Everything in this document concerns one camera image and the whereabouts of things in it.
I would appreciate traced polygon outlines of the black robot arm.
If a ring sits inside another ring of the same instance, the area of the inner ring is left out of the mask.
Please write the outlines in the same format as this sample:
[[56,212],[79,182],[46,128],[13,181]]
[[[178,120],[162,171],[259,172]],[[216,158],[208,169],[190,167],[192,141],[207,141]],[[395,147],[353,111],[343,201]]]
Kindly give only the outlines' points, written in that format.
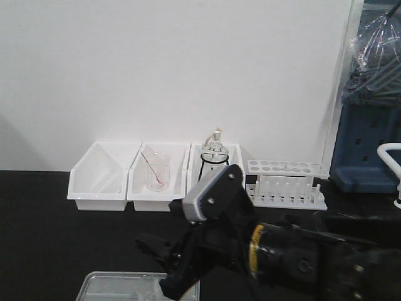
[[398,249],[306,230],[293,216],[262,223],[249,201],[191,221],[173,240],[142,233],[135,241],[164,269],[162,293],[174,300],[216,267],[240,274],[254,300],[265,286],[315,300],[400,299]]

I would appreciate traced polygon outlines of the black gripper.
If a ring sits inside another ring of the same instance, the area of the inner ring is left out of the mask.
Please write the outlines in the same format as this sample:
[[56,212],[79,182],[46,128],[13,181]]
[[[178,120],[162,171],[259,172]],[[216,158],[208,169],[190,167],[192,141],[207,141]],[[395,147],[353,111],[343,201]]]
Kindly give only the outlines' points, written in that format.
[[190,227],[175,244],[140,233],[135,237],[138,249],[166,267],[167,276],[160,281],[162,292],[172,300],[180,299],[188,289],[215,267],[240,274],[253,300],[259,300],[249,267],[249,244],[258,223],[250,201],[232,203],[217,219]]

